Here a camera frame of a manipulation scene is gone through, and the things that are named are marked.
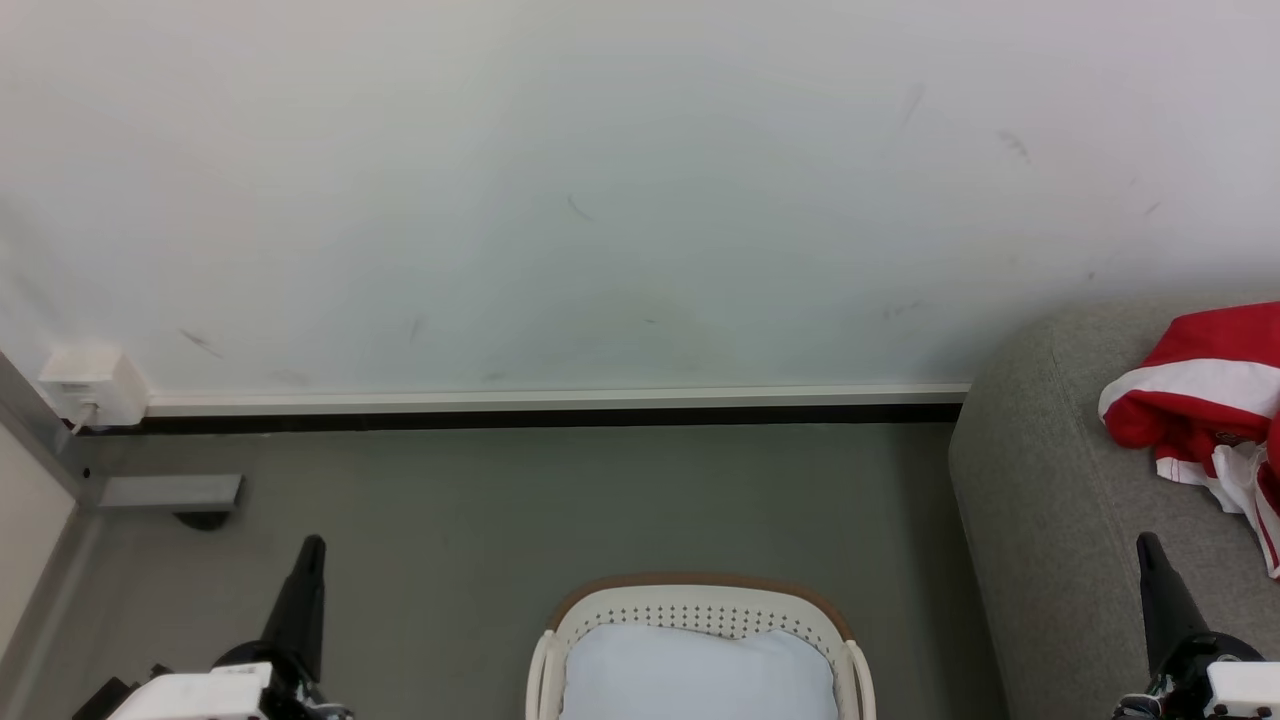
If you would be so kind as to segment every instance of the red and white cloth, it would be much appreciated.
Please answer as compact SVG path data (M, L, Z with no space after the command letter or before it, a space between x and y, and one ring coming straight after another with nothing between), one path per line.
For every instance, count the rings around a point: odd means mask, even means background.
M1183 315L1151 355L1102 391L1098 415L1124 447L1156 448L1156 474L1204 486L1258 536L1280 579L1280 302ZM1276 438L1277 442L1268 442Z

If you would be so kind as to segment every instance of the gray sofa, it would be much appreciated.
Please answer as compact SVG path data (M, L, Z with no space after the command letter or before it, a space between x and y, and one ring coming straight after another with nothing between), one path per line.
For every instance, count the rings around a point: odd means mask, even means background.
M1014 720L1102 720L1147 678L1138 533L1160 534L1215 630L1280 660L1280 583L1244 519L1111 442L1098 393L1175 316L1276 295L1108 302L1027 328L965 401L951 475Z

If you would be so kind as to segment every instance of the pillow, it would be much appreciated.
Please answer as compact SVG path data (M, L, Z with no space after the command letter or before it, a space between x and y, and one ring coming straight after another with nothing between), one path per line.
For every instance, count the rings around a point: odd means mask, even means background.
M568 653L561 720L838 720L831 665L771 630L740 641L602 625Z

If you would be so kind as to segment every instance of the black baseboard strip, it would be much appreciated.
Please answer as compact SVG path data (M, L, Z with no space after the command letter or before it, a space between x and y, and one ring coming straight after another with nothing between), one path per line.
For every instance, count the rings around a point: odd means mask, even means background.
M129 428L81 432L102 436L261 434L470 428L582 428L636 425L768 425L786 423L954 423L959 404L820 405L803 407L650 407L643 410L509 410L484 413L378 413L370 415L243 415L146 418Z

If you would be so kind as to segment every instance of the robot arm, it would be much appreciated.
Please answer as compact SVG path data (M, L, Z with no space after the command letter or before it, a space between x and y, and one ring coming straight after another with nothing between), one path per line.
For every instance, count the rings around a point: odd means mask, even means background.
M209 673L156 666L145 685L113 678L73 720L355 720L316 683L324 641L325 543L302 543L260 639L232 648Z
M1153 533L1138 537L1147 692L1120 698L1112 717L1261 719L1280 711L1280 662L1208 629Z

